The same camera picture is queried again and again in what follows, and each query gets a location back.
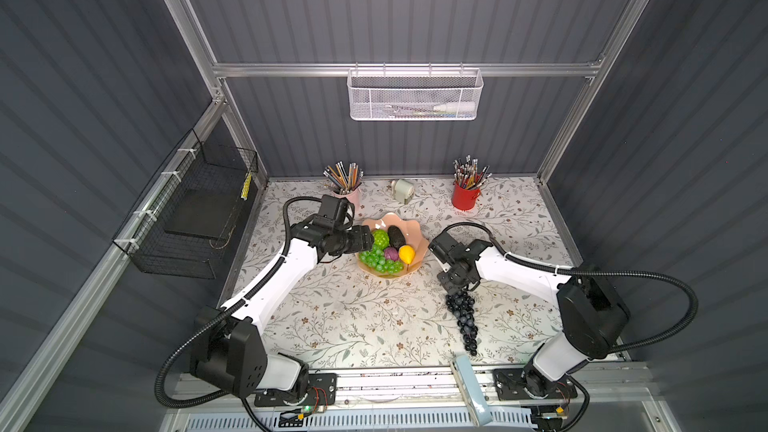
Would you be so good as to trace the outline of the yellow lemon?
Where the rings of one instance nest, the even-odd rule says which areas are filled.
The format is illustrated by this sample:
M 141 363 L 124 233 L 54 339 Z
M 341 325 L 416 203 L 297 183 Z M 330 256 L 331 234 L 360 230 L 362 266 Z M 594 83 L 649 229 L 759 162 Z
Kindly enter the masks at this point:
M 408 244 L 405 244 L 398 249 L 399 260 L 406 265 L 413 263 L 415 254 L 415 249 Z

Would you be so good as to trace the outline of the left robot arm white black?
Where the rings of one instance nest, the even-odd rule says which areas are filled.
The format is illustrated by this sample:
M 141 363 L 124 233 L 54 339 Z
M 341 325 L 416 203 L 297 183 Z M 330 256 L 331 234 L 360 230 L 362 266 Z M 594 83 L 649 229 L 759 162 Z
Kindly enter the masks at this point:
M 308 366 L 289 355 L 267 352 L 262 335 L 289 292 L 324 258 L 373 247 L 370 228 L 354 223 L 355 206 L 346 198 L 294 197 L 284 203 L 282 213 L 282 248 L 219 309 L 198 315 L 202 326 L 221 314 L 225 317 L 191 343 L 190 373 L 238 398 L 260 391 L 296 398 L 306 394 Z

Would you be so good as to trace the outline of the dark purple grape bunch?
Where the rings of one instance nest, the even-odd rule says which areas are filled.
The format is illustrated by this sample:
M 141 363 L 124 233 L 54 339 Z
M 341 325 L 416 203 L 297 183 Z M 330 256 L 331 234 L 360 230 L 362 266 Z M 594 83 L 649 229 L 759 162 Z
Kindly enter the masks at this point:
M 466 352 L 478 355 L 478 326 L 475 321 L 475 299 L 467 289 L 447 294 L 444 301 L 448 312 L 454 316 Z

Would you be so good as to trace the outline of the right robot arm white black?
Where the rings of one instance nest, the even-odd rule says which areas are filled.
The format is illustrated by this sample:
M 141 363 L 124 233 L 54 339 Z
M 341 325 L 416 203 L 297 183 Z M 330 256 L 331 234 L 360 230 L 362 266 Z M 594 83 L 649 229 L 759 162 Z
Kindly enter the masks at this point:
M 559 312 L 562 330 L 524 368 L 529 389 L 559 382 L 583 362 L 610 355 L 629 321 L 628 307 L 598 271 L 531 261 L 488 240 L 465 245 L 448 231 L 436 236 L 429 250 L 442 267 L 438 281 L 450 294 L 493 281 L 540 298 Z

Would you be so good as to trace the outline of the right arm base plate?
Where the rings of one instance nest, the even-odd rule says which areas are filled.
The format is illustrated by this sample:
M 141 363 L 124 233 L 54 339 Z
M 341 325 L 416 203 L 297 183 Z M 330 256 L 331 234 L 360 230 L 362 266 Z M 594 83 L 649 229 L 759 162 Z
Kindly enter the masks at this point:
M 569 402 L 579 396 L 575 384 L 565 377 L 549 381 L 538 372 L 520 367 L 492 370 L 493 385 L 499 400 L 555 400 Z

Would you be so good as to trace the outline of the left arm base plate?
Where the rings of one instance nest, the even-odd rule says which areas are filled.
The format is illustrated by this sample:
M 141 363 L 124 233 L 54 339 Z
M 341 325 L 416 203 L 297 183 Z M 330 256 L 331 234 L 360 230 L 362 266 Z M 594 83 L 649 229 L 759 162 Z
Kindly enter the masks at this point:
M 327 407 L 335 404 L 337 390 L 337 374 L 310 373 L 300 377 L 297 384 L 288 391 L 257 390 L 252 404 L 256 407 Z

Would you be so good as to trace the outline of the green custard apple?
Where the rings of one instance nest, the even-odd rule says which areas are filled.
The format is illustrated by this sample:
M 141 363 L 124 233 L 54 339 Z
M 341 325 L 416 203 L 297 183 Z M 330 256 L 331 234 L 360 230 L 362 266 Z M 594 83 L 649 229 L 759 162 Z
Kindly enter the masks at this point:
M 372 231 L 373 248 L 384 250 L 390 246 L 389 234 L 386 230 L 376 229 Z

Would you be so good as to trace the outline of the purple passion fruit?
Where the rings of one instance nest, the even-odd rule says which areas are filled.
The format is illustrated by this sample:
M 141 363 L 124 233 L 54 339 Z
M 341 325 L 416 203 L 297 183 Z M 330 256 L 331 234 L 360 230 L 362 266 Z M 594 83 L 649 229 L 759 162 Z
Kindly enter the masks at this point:
M 398 261 L 400 259 L 399 251 L 394 247 L 387 247 L 383 253 L 388 260 Z

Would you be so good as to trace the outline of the dark avocado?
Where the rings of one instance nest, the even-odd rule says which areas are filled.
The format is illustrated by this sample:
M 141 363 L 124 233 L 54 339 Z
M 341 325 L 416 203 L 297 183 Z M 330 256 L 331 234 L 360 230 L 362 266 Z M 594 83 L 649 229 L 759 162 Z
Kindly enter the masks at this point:
M 387 228 L 387 235 L 389 238 L 389 246 L 399 250 L 401 247 L 407 244 L 405 235 L 401 229 L 396 225 L 390 225 Z

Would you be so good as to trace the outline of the green grape bunch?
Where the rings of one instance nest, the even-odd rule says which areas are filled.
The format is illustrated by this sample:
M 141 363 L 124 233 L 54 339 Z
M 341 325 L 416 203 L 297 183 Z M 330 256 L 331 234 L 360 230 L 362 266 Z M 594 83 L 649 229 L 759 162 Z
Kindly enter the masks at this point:
M 393 276 L 402 272 L 405 269 L 405 264 L 400 260 L 388 260 L 384 256 L 384 250 L 372 248 L 370 251 L 360 252 L 358 257 L 366 267 L 375 273 Z

